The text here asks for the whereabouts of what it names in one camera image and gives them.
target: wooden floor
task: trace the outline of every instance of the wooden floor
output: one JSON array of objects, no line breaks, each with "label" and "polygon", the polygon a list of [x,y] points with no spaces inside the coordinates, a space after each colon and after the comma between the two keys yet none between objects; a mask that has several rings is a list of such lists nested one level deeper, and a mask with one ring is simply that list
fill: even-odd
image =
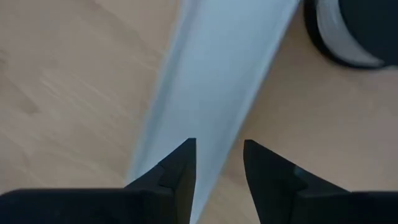
[{"label": "wooden floor", "polygon": [[[177,9],[177,0],[0,0],[0,192],[123,185]],[[347,189],[398,189],[398,72],[331,64],[301,13],[200,223],[258,223],[247,138]]]}]

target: light wood floor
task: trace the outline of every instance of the light wood floor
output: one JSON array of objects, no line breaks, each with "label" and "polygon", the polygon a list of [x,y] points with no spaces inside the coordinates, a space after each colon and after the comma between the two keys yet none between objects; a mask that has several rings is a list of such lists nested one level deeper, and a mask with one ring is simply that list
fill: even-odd
[{"label": "light wood floor", "polygon": [[[177,0],[0,0],[0,192],[119,187]],[[312,46],[301,9],[201,223],[258,223],[242,142],[350,190],[397,190],[398,72],[355,72]]]}]

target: round black object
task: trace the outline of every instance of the round black object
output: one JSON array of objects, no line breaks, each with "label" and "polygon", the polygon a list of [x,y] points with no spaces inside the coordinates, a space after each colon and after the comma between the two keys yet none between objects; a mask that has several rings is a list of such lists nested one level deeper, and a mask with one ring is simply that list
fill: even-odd
[{"label": "round black object", "polygon": [[348,67],[348,68],[355,68],[355,69],[363,69],[363,70],[374,70],[380,69],[385,67],[385,65],[381,66],[365,66],[365,65],[355,65],[352,63],[348,63],[339,57],[335,56],[329,48],[323,42],[321,34],[318,28],[317,22],[317,2],[318,1],[327,1],[327,0],[305,0],[304,1],[304,21],[305,21],[305,28],[307,29],[308,35],[314,46],[321,52],[323,56],[335,62],[338,65]]},{"label": "round black object", "polygon": [[349,32],[367,52],[398,65],[397,0],[340,0],[340,10]]}]

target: black object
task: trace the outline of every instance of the black object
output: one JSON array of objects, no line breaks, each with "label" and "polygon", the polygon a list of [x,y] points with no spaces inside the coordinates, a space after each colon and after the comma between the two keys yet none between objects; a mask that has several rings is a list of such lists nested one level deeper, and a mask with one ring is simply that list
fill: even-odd
[{"label": "black object", "polygon": [[349,192],[252,140],[244,167],[262,224],[398,223],[396,192]]},{"label": "black object", "polygon": [[382,60],[380,66],[356,65],[335,56],[325,45],[317,21],[317,2],[327,0],[305,0],[304,21],[314,46],[323,56],[344,67],[373,70],[389,65],[398,65],[398,19],[395,0],[339,0],[345,24],[354,39],[367,52]]},{"label": "black object", "polygon": [[0,223],[187,224],[196,181],[196,140],[187,139],[123,189],[15,190],[0,197]]}]

